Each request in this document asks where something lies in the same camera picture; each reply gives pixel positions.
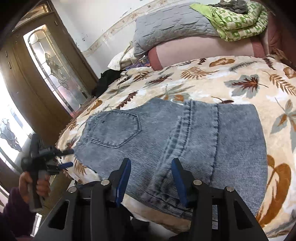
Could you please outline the dark purple sleeve forearm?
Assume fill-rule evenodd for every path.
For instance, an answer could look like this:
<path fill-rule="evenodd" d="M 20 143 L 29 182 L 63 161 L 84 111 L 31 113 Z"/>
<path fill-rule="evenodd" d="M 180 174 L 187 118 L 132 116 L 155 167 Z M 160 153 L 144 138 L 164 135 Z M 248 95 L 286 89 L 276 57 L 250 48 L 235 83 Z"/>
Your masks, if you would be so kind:
<path fill-rule="evenodd" d="M 30 211 L 19 189 L 12 188 L 8 203 L 1 212 L 1 240 L 32 240 L 35 217 L 36 213 Z"/>

